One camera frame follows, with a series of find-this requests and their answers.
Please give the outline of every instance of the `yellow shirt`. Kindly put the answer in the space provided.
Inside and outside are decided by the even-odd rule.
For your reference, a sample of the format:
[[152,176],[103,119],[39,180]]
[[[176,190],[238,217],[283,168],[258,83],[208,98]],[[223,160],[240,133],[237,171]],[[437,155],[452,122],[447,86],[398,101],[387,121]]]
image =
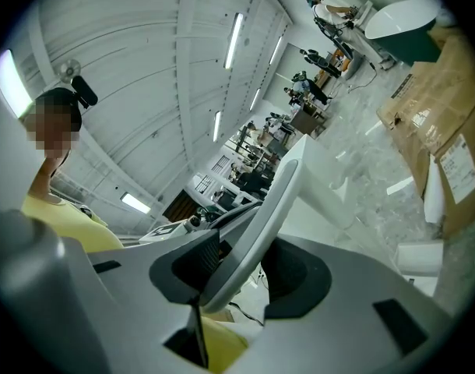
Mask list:
[[248,342],[208,317],[202,317],[201,324],[208,352],[208,370],[224,372],[246,351]]
[[[53,204],[26,196],[21,210],[28,217],[47,223],[58,235],[79,241],[85,252],[123,248],[120,240],[105,226],[63,199]],[[248,346],[244,338],[206,317],[202,317],[202,328],[209,370],[213,373],[227,369]]]
[[91,220],[68,201],[53,204],[26,196],[22,212],[47,223],[61,237],[79,241],[85,252],[123,248],[120,240],[105,226]]

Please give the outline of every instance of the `fluorescent light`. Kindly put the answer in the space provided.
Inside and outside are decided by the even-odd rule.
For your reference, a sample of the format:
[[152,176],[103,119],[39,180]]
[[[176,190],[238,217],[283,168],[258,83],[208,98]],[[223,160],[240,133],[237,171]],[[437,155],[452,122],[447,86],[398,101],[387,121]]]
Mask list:
[[222,117],[222,111],[218,111],[215,114],[215,127],[213,128],[213,142],[219,138],[220,118]]
[[227,51],[227,57],[225,59],[224,68],[229,69],[236,51],[236,44],[238,42],[239,30],[241,29],[241,23],[243,22],[243,14],[236,14],[234,18],[234,26],[232,28],[232,36],[230,37],[229,50]]
[[148,213],[151,210],[151,208],[149,208],[147,205],[144,205],[142,202],[140,202],[138,199],[134,198],[128,193],[126,193],[121,198],[121,201],[123,203],[126,203],[127,205],[130,205],[132,208],[140,210],[142,213]]
[[255,96],[253,97],[252,105],[250,106],[250,111],[253,109],[253,105],[255,105],[255,102],[256,102],[256,97],[259,96],[259,93],[260,93],[260,89],[257,89]]
[[0,91],[17,118],[32,102],[18,75],[11,50],[0,54]]
[[372,126],[372,127],[365,133],[365,135],[367,136],[370,132],[372,132],[374,129],[378,128],[378,127],[381,126],[382,124],[383,124],[383,122],[378,121],[378,123],[376,123],[374,126]]
[[279,45],[281,44],[282,39],[283,37],[281,36],[277,41],[276,48],[274,48],[274,52],[272,53],[272,58],[269,61],[269,65],[272,64],[272,61],[274,61],[274,57],[276,56],[277,50],[279,49]]

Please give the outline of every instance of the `floor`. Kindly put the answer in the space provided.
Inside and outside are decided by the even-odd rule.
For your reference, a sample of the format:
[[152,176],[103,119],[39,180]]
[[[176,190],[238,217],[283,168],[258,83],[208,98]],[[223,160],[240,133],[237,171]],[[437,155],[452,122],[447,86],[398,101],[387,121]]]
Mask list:
[[[364,63],[347,85],[332,83],[325,89],[333,100],[328,108],[331,119],[317,141],[332,151],[349,170],[357,189],[356,215],[374,228],[389,254],[400,242],[440,240],[440,228],[424,221],[423,203],[410,182],[391,195],[387,188],[411,176],[405,161],[394,147],[390,135],[376,115],[376,110],[398,87],[409,67],[396,65],[387,72],[374,70]],[[357,250],[357,246],[339,231],[329,229],[334,246]],[[266,279],[253,278],[234,298],[248,314],[262,319],[268,303]],[[435,301],[449,314],[461,311],[475,288],[475,223],[444,243],[443,266],[434,294]],[[247,322],[237,310],[237,322]]]

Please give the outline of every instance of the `cardboard box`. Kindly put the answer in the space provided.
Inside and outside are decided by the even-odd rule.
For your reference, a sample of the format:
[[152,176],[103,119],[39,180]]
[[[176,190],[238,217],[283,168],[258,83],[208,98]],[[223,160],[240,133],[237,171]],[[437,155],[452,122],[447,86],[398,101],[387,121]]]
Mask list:
[[438,24],[435,24],[428,32],[428,35],[430,35],[431,39],[435,42],[437,47],[442,50],[443,47],[445,46],[445,42],[447,39],[451,36],[463,36],[463,32],[461,31],[460,28],[457,26],[454,26],[452,28],[444,28],[439,26]]
[[417,62],[378,111],[424,194],[429,160],[445,195],[444,236],[475,221],[475,55],[451,36],[439,60]]

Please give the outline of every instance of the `fan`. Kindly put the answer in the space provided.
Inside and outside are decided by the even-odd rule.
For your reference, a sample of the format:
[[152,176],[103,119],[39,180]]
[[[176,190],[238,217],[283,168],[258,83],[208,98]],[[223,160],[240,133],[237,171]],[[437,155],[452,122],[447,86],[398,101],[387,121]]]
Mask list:
[[71,83],[75,76],[80,74],[80,63],[75,59],[63,62],[59,67],[59,78],[63,83]]

